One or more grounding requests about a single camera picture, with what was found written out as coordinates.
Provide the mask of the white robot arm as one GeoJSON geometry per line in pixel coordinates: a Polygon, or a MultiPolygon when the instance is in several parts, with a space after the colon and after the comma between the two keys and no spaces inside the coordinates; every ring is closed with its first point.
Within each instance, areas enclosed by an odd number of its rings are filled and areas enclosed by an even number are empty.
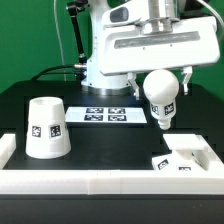
{"type": "Polygon", "coordinates": [[[133,89],[136,76],[147,75],[144,91],[171,85],[180,69],[187,84],[193,69],[220,57],[224,19],[206,0],[89,0],[92,55],[83,85],[99,94],[133,89]]]}

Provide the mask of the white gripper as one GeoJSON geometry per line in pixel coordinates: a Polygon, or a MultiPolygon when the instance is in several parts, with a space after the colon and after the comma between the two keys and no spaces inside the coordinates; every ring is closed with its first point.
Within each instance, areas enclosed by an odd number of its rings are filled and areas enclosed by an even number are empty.
{"type": "Polygon", "coordinates": [[[191,66],[214,64],[219,57],[216,19],[212,16],[181,20],[173,24],[170,33],[143,35],[134,25],[107,28],[98,45],[99,70],[104,75],[127,73],[136,100],[140,95],[136,73],[184,67],[182,85],[187,95],[191,66]]]}

